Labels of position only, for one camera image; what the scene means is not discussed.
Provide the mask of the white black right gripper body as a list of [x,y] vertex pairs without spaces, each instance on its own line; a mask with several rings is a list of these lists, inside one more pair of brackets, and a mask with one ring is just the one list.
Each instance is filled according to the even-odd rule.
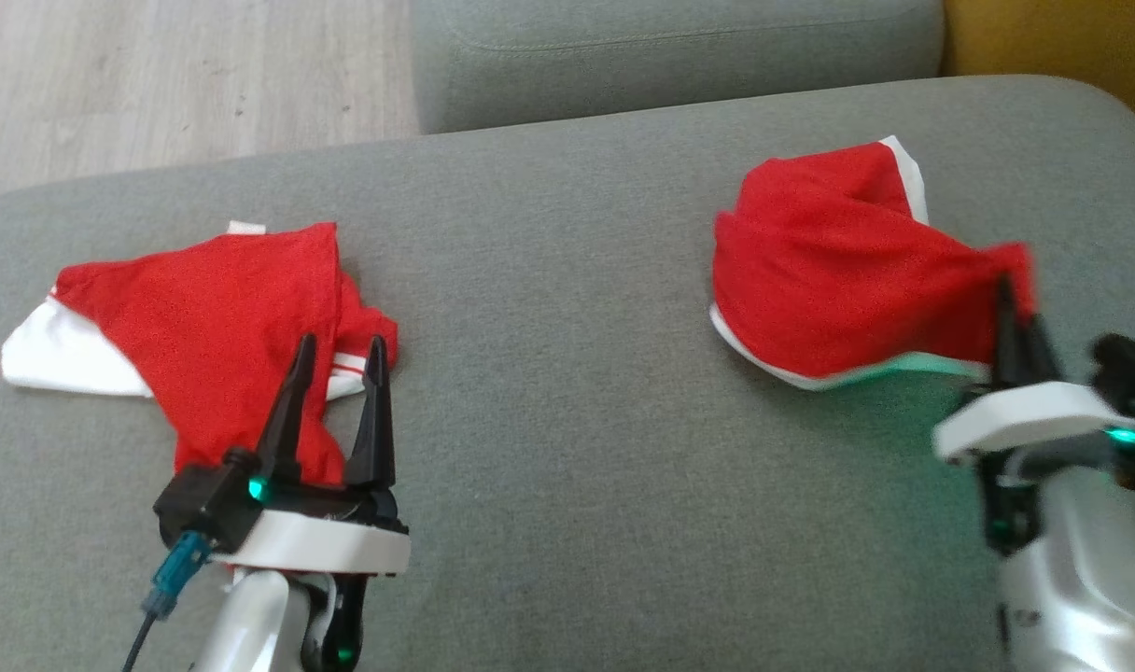
[[1111,408],[1088,385],[1051,380],[969,401],[934,427],[932,446],[943,462],[957,463],[1109,428],[1135,431],[1135,418]]

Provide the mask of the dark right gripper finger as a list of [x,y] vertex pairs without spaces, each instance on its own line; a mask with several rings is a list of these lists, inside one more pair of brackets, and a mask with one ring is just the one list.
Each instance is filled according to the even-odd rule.
[[1032,314],[1023,330],[1023,356],[1027,383],[1063,380],[1054,345],[1041,314]]
[[997,284],[994,341],[991,348],[991,386],[1029,385],[1024,336],[1011,277]]

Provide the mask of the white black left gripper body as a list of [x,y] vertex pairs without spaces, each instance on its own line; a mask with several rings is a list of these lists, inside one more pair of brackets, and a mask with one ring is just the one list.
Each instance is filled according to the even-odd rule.
[[336,576],[397,576],[413,544],[387,489],[253,477],[208,522],[222,562]]

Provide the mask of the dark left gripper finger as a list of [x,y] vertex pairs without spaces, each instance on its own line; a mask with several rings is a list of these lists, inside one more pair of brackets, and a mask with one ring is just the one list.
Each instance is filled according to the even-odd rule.
[[381,335],[371,341],[364,372],[364,403],[343,484],[359,490],[388,490],[396,484],[388,345]]
[[253,485],[301,481],[302,468],[296,456],[306,393],[316,377],[316,334],[304,333],[295,356],[270,410],[257,445],[261,468]]

